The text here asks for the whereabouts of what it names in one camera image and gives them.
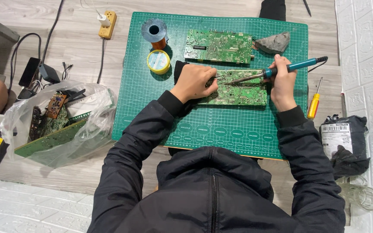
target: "clear plastic bag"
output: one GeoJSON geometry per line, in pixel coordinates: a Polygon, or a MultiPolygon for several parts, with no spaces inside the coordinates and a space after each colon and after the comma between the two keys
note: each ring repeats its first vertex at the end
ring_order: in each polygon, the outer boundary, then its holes
{"type": "Polygon", "coordinates": [[[34,152],[27,159],[49,167],[61,167],[95,152],[111,141],[117,100],[113,91],[96,83],[65,80],[44,88],[32,98],[14,103],[6,111],[5,118],[0,124],[0,131],[5,142],[10,144],[7,150],[10,159],[24,159],[24,157],[15,155],[14,149],[28,142],[33,107],[38,106],[44,113],[44,108],[47,107],[56,90],[70,89],[74,91],[86,89],[84,93],[86,96],[96,94],[96,108],[90,112],[86,124],[79,129],[70,142],[34,152]]]}

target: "right hand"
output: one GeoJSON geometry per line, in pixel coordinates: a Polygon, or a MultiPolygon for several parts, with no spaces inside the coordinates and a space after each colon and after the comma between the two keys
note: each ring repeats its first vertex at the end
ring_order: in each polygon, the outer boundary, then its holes
{"type": "Polygon", "coordinates": [[[170,92],[183,104],[190,99],[207,97],[218,89],[216,78],[211,86],[205,87],[208,80],[216,74],[217,69],[210,66],[184,65],[177,84],[170,92]]]}
{"type": "Polygon", "coordinates": [[[291,62],[287,58],[276,54],[269,68],[277,67],[277,75],[276,77],[271,77],[270,80],[263,80],[263,82],[272,82],[273,87],[270,98],[279,112],[287,111],[297,106],[293,97],[297,70],[287,72],[286,65],[288,64],[291,64],[291,62]]]}

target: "power strip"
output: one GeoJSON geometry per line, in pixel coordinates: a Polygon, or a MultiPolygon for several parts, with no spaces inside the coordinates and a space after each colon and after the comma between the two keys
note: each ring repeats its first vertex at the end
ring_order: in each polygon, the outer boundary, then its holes
{"type": "Polygon", "coordinates": [[[101,25],[100,30],[99,30],[99,36],[105,39],[110,39],[111,34],[114,29],[114,24],[116,23],[117,15],[114,11],[110,11],[110,10],[105,11],[104,14],[106,15],[107,19],[110,21],[110,26],[101,25]]]}

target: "black jacket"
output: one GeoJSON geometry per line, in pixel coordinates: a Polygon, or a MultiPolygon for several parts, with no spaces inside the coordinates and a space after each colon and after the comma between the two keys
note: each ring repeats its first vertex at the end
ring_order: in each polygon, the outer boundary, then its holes
{"type": "Polygon", "coordinates": [[[169,133],[182,103],[150,102],[107,154],[88,232],[343,232],[345,201],[313,122],[300,107],[278,114],[279,147],[293,177],[292,216],[272,203],[271,175],[219,147],[175,154],[157,168],[159,190],[142,199],[142,161],[169,133]]]}

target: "green circuit board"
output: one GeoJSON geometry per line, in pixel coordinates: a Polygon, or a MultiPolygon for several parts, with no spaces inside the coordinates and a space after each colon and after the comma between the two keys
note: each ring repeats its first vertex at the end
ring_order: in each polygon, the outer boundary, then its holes
{"type": "Polygon", "coordinates": [[[227,70],[217,71],[218,90],[210,96],[203,98],[200,104],[223,104],[223,105],[266,105],[266,85],[260,78],[239,82],[232,85],[223,83],[242,77],[248,77],[261,73],[262,70],[227,70]]]}
{"type": "Polygon", "coordinates": [[[252,35],[189,29],[184,58],[250,64],[252,35]]]}

